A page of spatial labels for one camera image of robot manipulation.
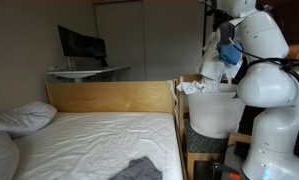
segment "white bed sheet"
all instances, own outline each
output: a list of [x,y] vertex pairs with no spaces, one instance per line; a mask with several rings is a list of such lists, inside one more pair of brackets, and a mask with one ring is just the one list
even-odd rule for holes
[[167,113],[57,113],[15,140],[14,179],[106,180],[147,156],[164,180],[182,179],[173,117]]

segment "white bucket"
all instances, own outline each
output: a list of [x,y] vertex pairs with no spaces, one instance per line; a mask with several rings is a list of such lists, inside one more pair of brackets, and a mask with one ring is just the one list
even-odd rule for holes
[[236,95],[237,85],[220,84],[219,93],[195,92],[188,96],[190,125],[199,134],[224,139],[237,132],[245,104]]

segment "wooden bed frame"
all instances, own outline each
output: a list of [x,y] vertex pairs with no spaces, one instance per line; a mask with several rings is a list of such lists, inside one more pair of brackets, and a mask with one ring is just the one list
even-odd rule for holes
[[[176,92],[176,81],[49,83],[45,88],[49,103],[59,112],[164,112],[175,117],[171,91]],[[177,129],[182,174],[187,180]]]

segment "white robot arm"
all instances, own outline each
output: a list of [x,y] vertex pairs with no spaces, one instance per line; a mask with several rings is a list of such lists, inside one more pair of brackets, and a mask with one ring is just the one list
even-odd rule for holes
[[299,158],[293,153],[299,132],[299,73],[284,66],[289,48],[279,27],[268,13],[256,10],[256,0],[200,2],[235,18],[219,26],[218,42],[241,43],[250,67],[238,96],[249,106],[267,108],[255,118],[243,172],[251,180],[299,179]]

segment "computer monitor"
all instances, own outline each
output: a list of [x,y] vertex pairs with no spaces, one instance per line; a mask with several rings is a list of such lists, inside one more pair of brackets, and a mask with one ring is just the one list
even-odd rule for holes
[[102,66],[108,66],[106,62],[105,41],[100,38],[81,35],[58,25],[63,55],[66,57],[92,57],[102,61]]

